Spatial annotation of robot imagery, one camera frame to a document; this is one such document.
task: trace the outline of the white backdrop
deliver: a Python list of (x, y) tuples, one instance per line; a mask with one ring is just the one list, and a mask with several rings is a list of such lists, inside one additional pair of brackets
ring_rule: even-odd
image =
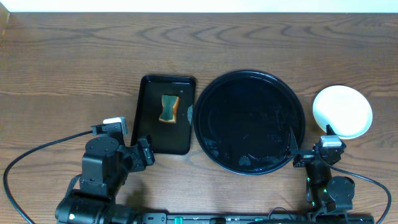
[(10, 12), (398, 12), (398, 0), (0, 0)]

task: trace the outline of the large black round pan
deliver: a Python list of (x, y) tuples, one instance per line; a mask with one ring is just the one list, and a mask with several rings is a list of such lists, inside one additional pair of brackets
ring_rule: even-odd
[(289, 127), (300, 147), (305, 117), (299, 99), (266, 72), (241, 70), (210, 83), (195, 106), (195, 134), (204, 152), (221, 167), (245, 175), (286, 165)]

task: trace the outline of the rectangular black tray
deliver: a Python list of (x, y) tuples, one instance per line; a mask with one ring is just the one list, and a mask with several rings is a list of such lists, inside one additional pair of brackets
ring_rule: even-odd
[[(196, 82), (191, 77), (146, 75), (141, 79), (131, 145), (150, 135), (155, 153), (184, 155), (191, 144), (191, 125)], [(177, 122), (159, 121), (162, 95), (178, 96)]]

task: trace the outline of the wooden table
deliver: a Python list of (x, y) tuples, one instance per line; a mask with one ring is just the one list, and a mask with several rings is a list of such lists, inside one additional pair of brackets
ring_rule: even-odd
[[(0, 45), (0, 168), (104, 118), (125, 116), (131, 131), (144, 75), (194, 76), (198, 98), (216, 77), (251, 68), (274, 74), (296, 92), (307, 119), (303, 148), (323, 134), (312, 116), (315, 95), (337, 84), (360, 91), (372, 106), (373, 123), (366, 134), (346, 141), (337, 166), (382, 182), (396, 196), (397, 47), (394, 14), (15, 13)], [(91, 138), (43, 149), (11, 170), (12, 193), (33, 220), (55, 223), (55, 208), (81, 172)], [(129, 176), (118, 203), (197, 213), (308, 208), (305, 170), (291, 164), (262, 176), (233, 174), (206, 156), (193, 131), (187, 155), (155, 156), (154, 166)], [(354, 181), (351, 213), (378, 219), (386, 194)], [(0, 199), (1, 222), (23, 223), (3, 189)], [(385, 223), (398, 222), (397, 209), (395, 200)]]

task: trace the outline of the white round plate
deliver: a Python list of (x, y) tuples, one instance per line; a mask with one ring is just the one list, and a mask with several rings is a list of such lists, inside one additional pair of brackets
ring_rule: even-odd
[(367, 99), (347, 86), (330, 86), (317, 95), (312, 106), (313, 116), (322, 130), (326, 125), (341, 139), (353, 139), (371, 126), (373, 114)]

